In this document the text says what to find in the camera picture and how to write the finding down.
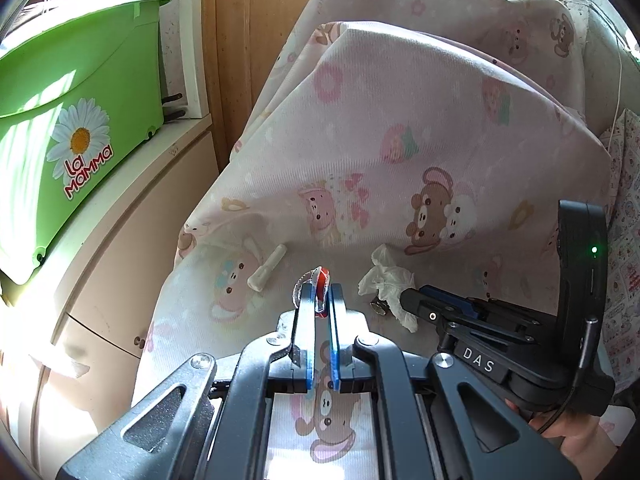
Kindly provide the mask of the person's right hand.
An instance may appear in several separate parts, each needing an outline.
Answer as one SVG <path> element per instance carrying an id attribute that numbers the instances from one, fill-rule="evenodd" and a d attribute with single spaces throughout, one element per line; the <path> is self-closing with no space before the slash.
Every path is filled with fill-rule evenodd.
<path id="1" fill-rule="evenodd" d="M 617 452 L 600 427 L 600 418 L 565 411 L 545 432 L 547 439 L 563 438 L 561 453 L 574 464 L 583 479 L 595 479 Z"/>

